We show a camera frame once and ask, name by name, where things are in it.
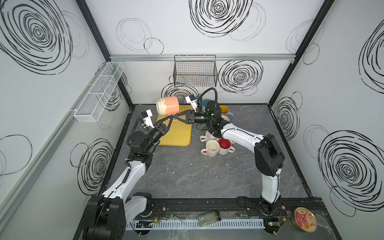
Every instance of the white wire basket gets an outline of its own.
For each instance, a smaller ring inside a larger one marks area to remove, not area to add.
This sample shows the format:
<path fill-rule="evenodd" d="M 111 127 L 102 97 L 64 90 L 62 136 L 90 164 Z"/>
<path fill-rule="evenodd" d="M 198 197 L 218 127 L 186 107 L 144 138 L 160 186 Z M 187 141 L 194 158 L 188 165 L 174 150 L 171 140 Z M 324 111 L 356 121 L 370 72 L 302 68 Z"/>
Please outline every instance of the white wire basket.
<path fill-rule="evenodd" d="M 108 62 L 87 93 L 74 117 L 79 122 L 97 122 L 124 71 L 122 62 Z"/>

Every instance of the round tin can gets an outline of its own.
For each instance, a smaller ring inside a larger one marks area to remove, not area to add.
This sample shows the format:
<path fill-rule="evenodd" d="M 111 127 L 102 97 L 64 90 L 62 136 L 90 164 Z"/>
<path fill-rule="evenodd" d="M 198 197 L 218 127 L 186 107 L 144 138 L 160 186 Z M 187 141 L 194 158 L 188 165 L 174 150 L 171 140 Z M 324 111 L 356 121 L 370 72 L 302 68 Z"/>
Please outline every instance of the round tin can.
<path fill-rule="evenodd" d="M 314 232 L 317 228 L 316 218 L 305 207 L 298 207 L 292 212 L 291 222 L 296 228 L 305 232 Z"/>

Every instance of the tin lid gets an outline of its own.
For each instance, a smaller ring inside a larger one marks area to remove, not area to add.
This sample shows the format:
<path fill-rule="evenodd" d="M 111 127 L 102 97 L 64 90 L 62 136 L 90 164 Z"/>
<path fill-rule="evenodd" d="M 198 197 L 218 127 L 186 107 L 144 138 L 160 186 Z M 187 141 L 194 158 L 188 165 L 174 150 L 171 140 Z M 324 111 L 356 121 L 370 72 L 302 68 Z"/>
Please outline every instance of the tin lid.
<path fill-rule="evenodd" d="M 298 207 L 294 211 L 295 222 L 298 227 L 306 232 L 314 232 L 317 228 L 316 218 L 305 207 Z"/>

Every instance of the black wire basket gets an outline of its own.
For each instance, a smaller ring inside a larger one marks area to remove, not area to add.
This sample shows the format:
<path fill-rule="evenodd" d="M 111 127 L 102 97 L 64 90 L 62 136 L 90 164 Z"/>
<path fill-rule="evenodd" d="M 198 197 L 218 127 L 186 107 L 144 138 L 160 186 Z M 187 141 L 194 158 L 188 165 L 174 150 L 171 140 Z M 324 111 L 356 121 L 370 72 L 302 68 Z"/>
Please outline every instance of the black wire basket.
<path fill-rule="evenodd" d="M 175 55 L 173 82 L 175 87 L 216 87 L 218 73 L 216 55 Z"/>

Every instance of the yellow cutting board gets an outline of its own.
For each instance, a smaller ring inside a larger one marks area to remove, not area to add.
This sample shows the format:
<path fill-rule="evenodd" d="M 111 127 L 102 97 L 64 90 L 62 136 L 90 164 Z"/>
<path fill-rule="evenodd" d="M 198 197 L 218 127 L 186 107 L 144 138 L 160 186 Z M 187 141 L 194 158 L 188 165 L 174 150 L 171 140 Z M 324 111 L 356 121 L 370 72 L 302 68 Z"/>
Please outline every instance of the yellow cutting board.
<path fill-rule="evenodd" d="M 188 109 L 192 110 L 193 108 L 191 105 L 179 106 L 179 112 L 182 112 Z M 158 115 L 157 121 L 165 117 L 166 116 Z M 192 132 L 192 124 L 185 124 L 178 120 L 173 121 L 169 131 L 160 138 L 159 145 L 183 146 L 183 147 L 188 146 L 191 143 L 191 132 Z"/>

